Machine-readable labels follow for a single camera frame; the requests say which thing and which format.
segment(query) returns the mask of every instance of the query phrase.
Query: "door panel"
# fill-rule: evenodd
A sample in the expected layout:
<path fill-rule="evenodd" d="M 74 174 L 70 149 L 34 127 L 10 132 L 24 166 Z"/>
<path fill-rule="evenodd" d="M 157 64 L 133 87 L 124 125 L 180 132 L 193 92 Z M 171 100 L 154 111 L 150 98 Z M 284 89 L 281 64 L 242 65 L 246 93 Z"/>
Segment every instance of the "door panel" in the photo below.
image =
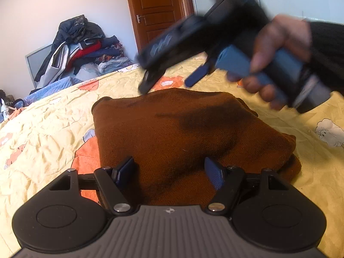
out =
<path fill-rule="evenodd" d="M 139 51 L 183 16 L 181 0 L 128 1 Z"/>

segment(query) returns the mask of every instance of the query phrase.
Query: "brown folded sweater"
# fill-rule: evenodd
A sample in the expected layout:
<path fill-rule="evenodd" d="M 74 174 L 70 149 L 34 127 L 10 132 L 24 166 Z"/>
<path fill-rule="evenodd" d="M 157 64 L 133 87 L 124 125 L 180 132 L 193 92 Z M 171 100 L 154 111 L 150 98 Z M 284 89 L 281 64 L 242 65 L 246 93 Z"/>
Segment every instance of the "brown folded sweater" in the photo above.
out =
<path fill-rule="evenodd" d="M 204 158 L 248 173 L 263 168 L 292 180 L 301 169 L 295 137 L 279 133 L 229 93 L 171 88 L 93 108 L 102 166 L 133 156 L 139 169 L 124 195 L 133 204 L 206 205 L 215 190 Z"/>

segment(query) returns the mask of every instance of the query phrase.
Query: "black sleeve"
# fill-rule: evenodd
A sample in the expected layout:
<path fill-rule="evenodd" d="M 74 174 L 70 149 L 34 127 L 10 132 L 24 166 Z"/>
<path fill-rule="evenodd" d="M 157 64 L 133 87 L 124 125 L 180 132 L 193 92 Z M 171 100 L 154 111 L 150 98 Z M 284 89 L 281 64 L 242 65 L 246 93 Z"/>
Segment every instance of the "black sleeve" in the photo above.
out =
<path fill-rule="evenodd" d="M 321 81 L 344 95 L 344 25 L 310 22 L 311 69 Z"/>

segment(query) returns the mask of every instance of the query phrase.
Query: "silver screw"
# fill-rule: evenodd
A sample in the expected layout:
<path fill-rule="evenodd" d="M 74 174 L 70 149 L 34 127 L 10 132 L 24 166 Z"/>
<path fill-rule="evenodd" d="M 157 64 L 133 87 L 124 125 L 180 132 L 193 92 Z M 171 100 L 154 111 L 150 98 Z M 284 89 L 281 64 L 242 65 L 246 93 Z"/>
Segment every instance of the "silver screw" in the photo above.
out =
<path fill-rule="evenodd" d="M 126 203 L 120 203 L 114 206 L 114 210 L 117 212 L 127 212 L 130 209 L 131 209 L 131 206 Z"/>
<path fill-rule="evenodd" d="M 224 204 L 221 203 L 211 203 L 208 205 L 208 209 L 211 210 L 212 212 L 220 212 L 224 210 L 226 207 Z"/>

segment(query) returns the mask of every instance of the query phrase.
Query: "bed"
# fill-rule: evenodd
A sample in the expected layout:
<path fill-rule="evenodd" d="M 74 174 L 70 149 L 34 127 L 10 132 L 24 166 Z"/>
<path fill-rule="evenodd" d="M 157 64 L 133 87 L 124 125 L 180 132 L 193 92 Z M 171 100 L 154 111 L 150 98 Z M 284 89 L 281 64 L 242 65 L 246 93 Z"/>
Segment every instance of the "bed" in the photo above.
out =
<path fill-rule="evenodd" d="M 204 61 L 204 56 L 197 56 L 172 67 L 154 90 L 184 88 L 184 79 Z M 193 90 L 232 93 L 268 125 L 296 136 L 295 155 L 302 170 L 293 184 L 326 215 L 327 229 L 319 248 L 331 258 L 342 258 L 344 100 L 334 93 L 328 102 L 303 115 L 288 109 L 274 112 L 257 95 L 247 94 L 240 84 L 226 82 L 224 76 L 217 71 Z M 91 114 L 93 103 L 104 96 L 138 96 L 141 78 L 142 70 L 129 66 L 125 72 L 76 84 L 37 101 L 0 125 L 0 258 L 19 249 L 11 219 L 25 201 L 71 166 L 79 173 L 90 173 L 100 166 Z"/>

